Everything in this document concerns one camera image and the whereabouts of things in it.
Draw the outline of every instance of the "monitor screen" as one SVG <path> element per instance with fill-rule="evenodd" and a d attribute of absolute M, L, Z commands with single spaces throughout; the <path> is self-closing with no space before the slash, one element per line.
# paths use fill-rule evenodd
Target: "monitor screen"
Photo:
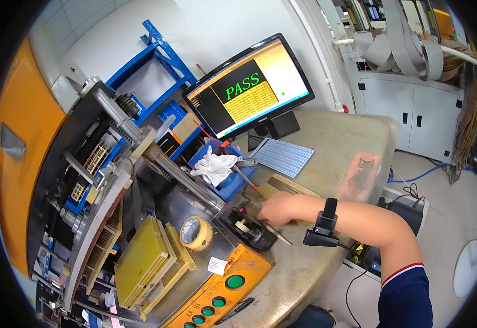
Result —
<path fill-rule="evenodd" d="M 284 37 L 276 34 L 204 76 L 184 98 L 221 139 L 254 128 L 314 95 Z"/>

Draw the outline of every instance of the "white cabinet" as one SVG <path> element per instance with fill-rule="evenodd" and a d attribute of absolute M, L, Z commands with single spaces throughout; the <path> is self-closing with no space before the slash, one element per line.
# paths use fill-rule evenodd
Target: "white cabinet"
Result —
<path fill-rule="evenodd" d="M 458 121 L 458 96 L 452 92 L 413 85 L 413 122 L 409 148 L 426 156 L 450 157 Z"/>
<path fill-rule="evenodd" d="M 397 148 L 408 148 L 412 128 L 412 83 L 361 79 L 365 90 L 366 114 L 390 116 L 402 129 L 397 138 Z"/>
<path fill-rule="evenodd" d="M 450 163 L 461 95 L 428 85 L 360 79 L 366 114 L 394 118 L 402 127 L 397 149 Z"/>

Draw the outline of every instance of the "monitor stand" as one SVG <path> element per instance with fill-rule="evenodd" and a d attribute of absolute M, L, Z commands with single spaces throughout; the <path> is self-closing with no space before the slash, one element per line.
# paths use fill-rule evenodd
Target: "monitor stand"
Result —
<path fill-rule="evenodd" d="M 265 137 L 279 139 L 290 133 L 299 131 L 299 123 L 293 111 L 266 120 L 256 128 L 248 131 L 248 151 L 252 151 L 263 141 Z"/>

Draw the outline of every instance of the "person's hand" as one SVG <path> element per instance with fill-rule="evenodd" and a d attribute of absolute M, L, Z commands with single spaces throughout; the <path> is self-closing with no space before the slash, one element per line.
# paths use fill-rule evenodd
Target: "person's hand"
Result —
<path fill-rule="evenodd" d="M 268 220 L 268 225 L 281 226 L 290 222 L 296 208 L 295 196 L 287 192 L 278 192 L 262 203 L 258 213 L 259 220 Z"/>

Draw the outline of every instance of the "navy blue sleeve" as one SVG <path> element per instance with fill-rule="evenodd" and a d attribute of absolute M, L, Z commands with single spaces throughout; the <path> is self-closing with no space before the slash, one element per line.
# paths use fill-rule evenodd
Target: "navy blue sleeve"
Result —
<path fill-rule="evenodd" d="M 381 289 L 377 327 L 432 327 L 432 303 L 428 294 L 428 277 L 422 263 L 394 273 Z"/>

